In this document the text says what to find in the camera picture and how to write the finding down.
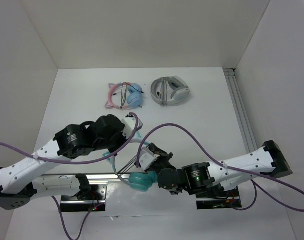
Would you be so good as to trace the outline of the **teal cat-ear headphones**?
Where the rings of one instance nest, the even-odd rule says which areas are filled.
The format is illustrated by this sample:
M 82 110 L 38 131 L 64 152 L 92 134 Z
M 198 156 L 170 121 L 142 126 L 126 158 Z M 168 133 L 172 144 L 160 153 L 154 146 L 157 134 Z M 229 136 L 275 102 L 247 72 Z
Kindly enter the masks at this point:
M 134 138 L 130 143 L 141 143 L 143 140 L 140 132 L 136 132 Z M 112 166 L 112 170 L 117 176 L 117 178 L 130 188 L 139 192 L 147 192 L 150 187 L 153 186 L 154 183 L 157 182 L 157 174 L 155 172 L 152 173 L 143 173 L 143 172 L 132 172 L 130 173 L 128 179 L 124 179 L 122 177 L 123 173 L 118 173 L 115 165 L 116 156 L 112 156 L 107 158 L 106 161 L 109 162 Z

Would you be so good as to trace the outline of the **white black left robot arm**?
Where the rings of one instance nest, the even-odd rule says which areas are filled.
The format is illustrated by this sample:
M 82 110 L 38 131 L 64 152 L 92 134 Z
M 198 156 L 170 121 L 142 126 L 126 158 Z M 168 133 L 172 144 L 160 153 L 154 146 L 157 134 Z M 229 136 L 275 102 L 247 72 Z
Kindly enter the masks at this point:
M 118 150 L 132 133 L 125 119 L 114 115 L 70 124 L 44 147 L 9 167 L 0 167 L 0 207 L 14 210 L 33 199 L 65 195 L 84 200 L 92 187 L 85 174 L 46 176 L 59 165 L 100 150 Z

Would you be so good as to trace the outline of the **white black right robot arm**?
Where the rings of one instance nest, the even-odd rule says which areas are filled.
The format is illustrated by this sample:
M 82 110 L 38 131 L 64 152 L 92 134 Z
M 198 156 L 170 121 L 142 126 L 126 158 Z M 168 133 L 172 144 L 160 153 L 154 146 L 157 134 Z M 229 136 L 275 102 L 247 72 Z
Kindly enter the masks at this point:
M 279 146 L 273 141 L 264 142 L 261 148 L 249 154 L 214 162 L 195 163 L 175 168 L 170 163 L 172 153 L 166 153 L 151 143 L 141 150 L 139 166 L 144 172 L 155 172 L 159 188 L 178 195 L 212 194 L 222 196 L 238 185 L 257 177 L 273 179 L 293 173 Z

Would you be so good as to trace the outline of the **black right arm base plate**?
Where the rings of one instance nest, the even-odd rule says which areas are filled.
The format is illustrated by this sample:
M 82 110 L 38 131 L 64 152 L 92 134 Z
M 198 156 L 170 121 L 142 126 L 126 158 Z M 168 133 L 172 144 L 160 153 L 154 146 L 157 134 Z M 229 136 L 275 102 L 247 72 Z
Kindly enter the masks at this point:
M 196 195 L 197 210 L 225 208 L 242 208 L 242 202 L 238 187 L 235 187 L 229 191 L 223 191 L 223 187 L 217 185 L 209 189 L 207 192 L 199 193 Z

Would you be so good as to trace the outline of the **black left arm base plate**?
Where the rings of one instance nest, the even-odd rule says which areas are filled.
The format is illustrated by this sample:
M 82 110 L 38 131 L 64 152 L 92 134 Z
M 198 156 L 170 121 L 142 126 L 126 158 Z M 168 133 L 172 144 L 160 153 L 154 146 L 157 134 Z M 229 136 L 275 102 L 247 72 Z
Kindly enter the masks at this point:
M 85 174 L 76 176 L 76 193 L 62 195 L 60 210 L 63 213 L 105 212 L 108 182 L 105 180 L 89 180 Z

